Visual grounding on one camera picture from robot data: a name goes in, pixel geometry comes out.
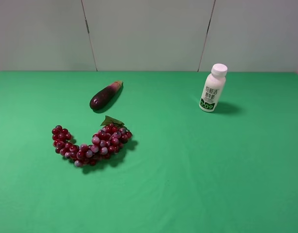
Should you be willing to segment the white milk bottle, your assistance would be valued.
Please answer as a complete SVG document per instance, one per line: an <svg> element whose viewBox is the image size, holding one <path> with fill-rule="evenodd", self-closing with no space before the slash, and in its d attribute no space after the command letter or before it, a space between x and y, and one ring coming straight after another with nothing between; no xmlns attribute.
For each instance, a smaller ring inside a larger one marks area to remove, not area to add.
<svg viewBox="0 0 298 233"><path fill-rule="evenodd" d="M199 107L205 112L213 112L220 99L226 83L228 67L224 64L214 64L206 78Z"/></svg>

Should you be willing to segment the red plastic grape bunch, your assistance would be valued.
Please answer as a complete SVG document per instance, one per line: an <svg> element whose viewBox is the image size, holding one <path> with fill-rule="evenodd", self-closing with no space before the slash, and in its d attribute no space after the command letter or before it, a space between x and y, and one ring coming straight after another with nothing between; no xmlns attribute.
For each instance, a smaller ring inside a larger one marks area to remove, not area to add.
<svg viewBox="0 0 298 233"><path fill-rule="evenodd" d="M95 166L119 153L133 134L122 121L105 116L101 129L93 134L91 143L77 145L68 129L57 125L52 129L55 152L74 163L76 167Z"/></svg>

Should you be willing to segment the purple toy eggplant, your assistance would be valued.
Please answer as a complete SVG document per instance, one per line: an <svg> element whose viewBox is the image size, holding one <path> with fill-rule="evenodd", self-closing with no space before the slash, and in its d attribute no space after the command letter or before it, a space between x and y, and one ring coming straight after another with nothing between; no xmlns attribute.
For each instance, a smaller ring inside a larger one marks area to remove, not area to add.
<svg viewBox="0 0 298 233"><path fill-rule="evenodd" d="M95 94L89 102L89 106L93 111L102 110L111 100L119 93L123 86L123 81L115 81L108 85L97 94Z"/></svg>

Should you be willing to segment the green table cloth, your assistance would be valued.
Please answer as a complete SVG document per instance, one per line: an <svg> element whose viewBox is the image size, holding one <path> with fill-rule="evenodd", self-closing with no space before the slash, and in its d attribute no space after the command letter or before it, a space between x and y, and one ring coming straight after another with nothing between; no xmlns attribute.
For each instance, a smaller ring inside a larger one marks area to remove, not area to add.
<svg viewBox="0 0 298 233"><path fill-rule="evenodd" d="M298 75L0 72L0 233L298 233ZM102 110L89 102L115 81ZM105 116L133 136L77 168L52 129L90 143Z"/></svg>

